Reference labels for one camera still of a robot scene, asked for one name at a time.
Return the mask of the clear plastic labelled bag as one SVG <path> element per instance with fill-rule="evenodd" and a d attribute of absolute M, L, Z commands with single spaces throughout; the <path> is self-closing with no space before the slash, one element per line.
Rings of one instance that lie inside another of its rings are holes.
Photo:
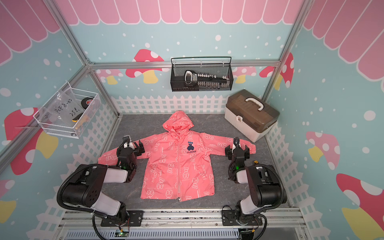
<path fill-rule="evenodd" d="M 72 122 L 72 119 L 80 113 L 84 113 L 83 107 L 79 105 L 72 92 L 67 94 L 64 91 L 57 91 L 43 110 L 50 114 L 50 122 L 70 128 L 76 124 Z"/>

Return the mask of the white brown storage toolbox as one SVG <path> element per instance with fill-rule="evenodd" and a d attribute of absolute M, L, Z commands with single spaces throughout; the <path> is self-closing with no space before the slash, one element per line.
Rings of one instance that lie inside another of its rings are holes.
<path fill-rule="evenodd" d="M 275 125 L 280 113 L 247 90 L 229 96 L 225 119 L 251 142 L 257 142 Z"/>

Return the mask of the black tape roll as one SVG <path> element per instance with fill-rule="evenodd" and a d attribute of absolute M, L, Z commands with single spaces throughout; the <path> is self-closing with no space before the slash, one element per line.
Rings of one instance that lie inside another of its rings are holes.
<path fill-rule="evenodd" d="M 86 110 L 93 100 L 94 98 L 90 98 L 90 97 L 83 98 L 81 100 L 81 106 L 83 107 L 83 109 Z"/>

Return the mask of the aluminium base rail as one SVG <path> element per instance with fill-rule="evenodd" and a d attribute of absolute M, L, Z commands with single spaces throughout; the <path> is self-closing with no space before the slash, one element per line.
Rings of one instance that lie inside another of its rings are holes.
<path fill-rule="evenodd" d="M 298 208 L 279 208 L 240 224 L 230 208 L 143 209 L 131 214 L 122 227 L 103 227 L 95 219 L 99 234 L 107 240 L 241 240 L 259 234 L 263 240 L 309 240 L 309 230 Z"/>

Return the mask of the yellow black tool in basket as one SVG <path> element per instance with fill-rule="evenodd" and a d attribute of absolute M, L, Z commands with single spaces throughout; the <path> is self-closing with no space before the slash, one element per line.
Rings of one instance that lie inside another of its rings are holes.
<path fill-rule="evenodd" d="M 79 115 L 77 115 L 75 118 L 72 119 L 72 122 L 76 123 L 81 117 L 82 117 L 83 113 L 80 113 Z"/>

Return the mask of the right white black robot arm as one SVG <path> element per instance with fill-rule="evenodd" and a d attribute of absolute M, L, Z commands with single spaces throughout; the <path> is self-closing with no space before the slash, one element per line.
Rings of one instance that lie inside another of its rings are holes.
<path fill-rule="evenodd" d="M 225 148 L 231 163 L 228 167 L 229 180 L 236 184 L 247 184 L 250 194 L 237 202 L 232 209 L 225 205 L 221 209 L 224 226 L 239 226 L 239 240 L 259 240 L 266 231 L 268 220 L 266 211 L 274 210 L 287 201 L 283 181 L 272 165 L 255 161 L 246 166 L 251 150 L 241 147 L 240 139 Z"/>

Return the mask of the pink child rain jacket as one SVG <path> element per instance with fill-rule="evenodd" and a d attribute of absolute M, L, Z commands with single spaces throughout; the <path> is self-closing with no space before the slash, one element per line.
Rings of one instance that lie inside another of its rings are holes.
<path fill-rule="evenodd" d="M 164 133 L 141 139 L 148 163 L 141 199 L 189 201 L 215 194 L 211 156 L 225 156 L 233 138 L 198 133 L 191 119 L 177 111 L 164 122 Z"/>

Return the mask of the socket wrench set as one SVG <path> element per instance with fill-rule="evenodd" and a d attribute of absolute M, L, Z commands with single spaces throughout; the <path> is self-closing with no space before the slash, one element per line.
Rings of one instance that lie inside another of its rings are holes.
<path fill-rule="evenodd" d="M 228 90 L 231 88 L 231 80 L 227 76 L 221 78 L 216 75 L 198 74 L 193 71 L 186 71 L 184 85 L 197 91 L 207 90 Z"/>

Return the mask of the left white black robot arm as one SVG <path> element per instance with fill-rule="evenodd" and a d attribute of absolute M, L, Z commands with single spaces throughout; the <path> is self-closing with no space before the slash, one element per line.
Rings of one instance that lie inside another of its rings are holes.
<path fill-rule="evenodd" d="M 112 154 L 117 157 L 114 166 L 79 165 L 59 187 L 57 203 L 66 210 L 90 213 L 93 229 L 101 240 L 107 240 L 110 236 L 98 230 L 96 218 L 102 220 L 102 227 L 117 227 L 120 237 L 128 237 L 130 231 L 124 231 L 123 228 L 141 226 L 144 212 L 128 211 L 125 203 L 104 194 L 102 187 L 107 183 L 131 182 L 137 171 L 137 157 L 144 153 L 141 141 L 133 142 L 130 136 L 125 136 Z"/>

